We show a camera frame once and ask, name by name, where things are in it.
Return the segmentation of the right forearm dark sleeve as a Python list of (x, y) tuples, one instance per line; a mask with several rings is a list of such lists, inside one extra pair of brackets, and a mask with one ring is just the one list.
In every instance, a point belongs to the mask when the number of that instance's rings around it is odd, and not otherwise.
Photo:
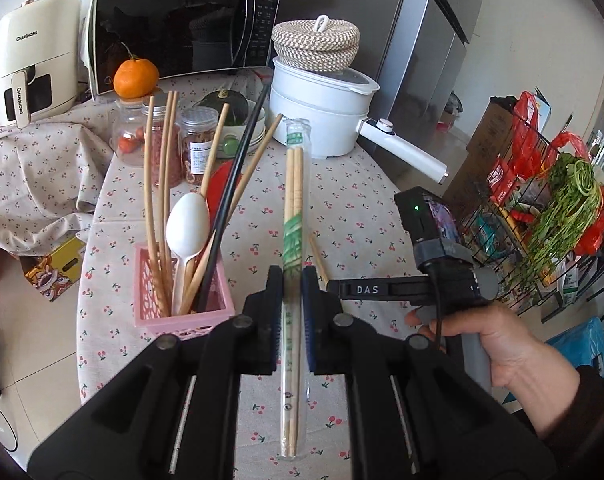
[(576, 397), (542, 440), (555, 460), (552, 479), (604, 479), (604, 378), (589, 366), (578, 372)]

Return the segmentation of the right hand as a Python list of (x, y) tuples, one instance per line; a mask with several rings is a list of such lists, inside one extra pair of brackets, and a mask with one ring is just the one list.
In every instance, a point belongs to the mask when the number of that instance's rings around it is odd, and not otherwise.
[(427, 322), (413, 310), (406, 314), (405, 323), (431, 340), (436, 338), (436, 328), (445, 337), (478, 335), (490, 358), (492, 385), (516, 397), (541, 438), (558, 426), (578, 393), (578, 371), (499, 302), (454, 313), (441, 323)]

